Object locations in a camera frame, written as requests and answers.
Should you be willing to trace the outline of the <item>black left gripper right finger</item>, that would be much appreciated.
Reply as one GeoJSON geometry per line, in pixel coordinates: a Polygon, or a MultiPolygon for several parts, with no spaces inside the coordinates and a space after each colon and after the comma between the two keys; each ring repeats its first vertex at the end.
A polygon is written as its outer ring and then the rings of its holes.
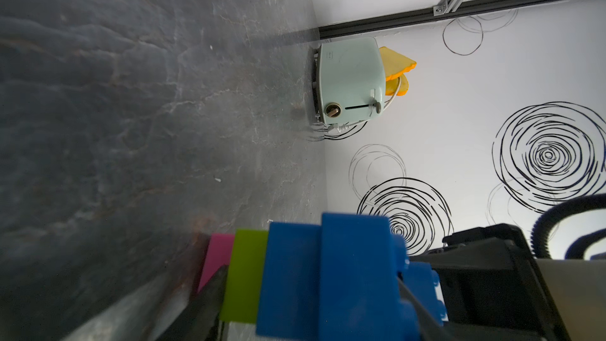
{"type": "Polygon", "coordinates": [[[455,338],[451,336],[443,327],[438,325],[435,319],[430,313],[423,307],[423,305],[415,298],[408,287],[402,282],[401,279],[397,279],[399,285],[400,297],[406,301],[409,301],[413,306],[419,323],[421,340],[424,341],[454,341],[455,338]]]}

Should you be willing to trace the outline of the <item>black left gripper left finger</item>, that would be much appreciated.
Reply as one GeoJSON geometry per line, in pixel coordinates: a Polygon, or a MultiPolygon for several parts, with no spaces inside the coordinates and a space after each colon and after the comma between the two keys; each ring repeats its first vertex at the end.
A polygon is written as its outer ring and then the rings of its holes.
{"type": "Polygon", "coordinates": [[[158,340],[226,340],[228,326],[219,319],[219,314],[227,288],[227,273],[227,265],[219,268],[158,340]]]}

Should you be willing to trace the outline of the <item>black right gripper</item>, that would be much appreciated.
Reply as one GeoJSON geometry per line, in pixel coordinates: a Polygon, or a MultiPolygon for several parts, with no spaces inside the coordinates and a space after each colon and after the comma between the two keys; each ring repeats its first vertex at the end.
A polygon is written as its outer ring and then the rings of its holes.
{"type": "Polygon", "coordinates": [[[440,279],[452,340],[568,340],[569,333],[519,227],[456,232],[413,256],[440,279]]]}

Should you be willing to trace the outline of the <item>lime green long lego brick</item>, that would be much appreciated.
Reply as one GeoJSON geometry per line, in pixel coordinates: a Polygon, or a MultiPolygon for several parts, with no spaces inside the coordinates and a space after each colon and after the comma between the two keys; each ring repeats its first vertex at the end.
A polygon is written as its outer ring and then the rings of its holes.
{"type": "Polygon", "coordinates": [[[267,230],[236,231],[219,314],[221,321],[250,325],[257,322],[268,235],[267,230]]]}

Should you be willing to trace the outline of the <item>small blue square lego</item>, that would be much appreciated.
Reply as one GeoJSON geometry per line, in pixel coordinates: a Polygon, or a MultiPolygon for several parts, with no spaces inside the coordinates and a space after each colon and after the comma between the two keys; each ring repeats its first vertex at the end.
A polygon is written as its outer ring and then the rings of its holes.
{"type": "Polygon", "coordinates": [[[419,303],[438,325],[443,326],[443,321],[448,315],[446,306],[438,295],[441,291],[440,277],[431,265],[424,262],[410,262],[402,277],[404,284],[419,303]]]}

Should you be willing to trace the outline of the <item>blue long lego brick front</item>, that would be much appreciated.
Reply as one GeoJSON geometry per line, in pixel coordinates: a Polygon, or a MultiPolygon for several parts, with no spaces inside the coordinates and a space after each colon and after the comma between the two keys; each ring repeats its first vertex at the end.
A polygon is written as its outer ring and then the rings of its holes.
{"type": "Polygon", "coordinates": [[[417,314],[400,298],[397,272],[386,218],[323,214],[319,339],[419,340],[417,314]]]}

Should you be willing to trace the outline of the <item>blue long lego brick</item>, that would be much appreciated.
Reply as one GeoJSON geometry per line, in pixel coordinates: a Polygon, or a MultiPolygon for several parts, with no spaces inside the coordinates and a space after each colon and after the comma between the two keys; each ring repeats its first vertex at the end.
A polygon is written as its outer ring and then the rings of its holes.
{"type": "Polygon", "coordinates": [[[321,226],[269,227],[257,312],[258,336],[317,340],[321,226]]]}
{"type": "Polygon", "coordinates": [[[419,340],[417,314],[400,298],[397,272],[386,218],[323,214],[319,339],[419,340]]]}

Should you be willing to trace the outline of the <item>pink square lego brick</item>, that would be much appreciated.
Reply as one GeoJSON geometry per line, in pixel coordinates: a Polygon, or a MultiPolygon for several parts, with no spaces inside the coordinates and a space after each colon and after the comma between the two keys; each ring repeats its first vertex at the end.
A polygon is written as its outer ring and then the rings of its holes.
{"type": "Polygon", "coordinates": [[[211,235],[197,288],[198,294],[222,266],[228,266],[230,264],[234,242],[235,235],[211,235]]]}

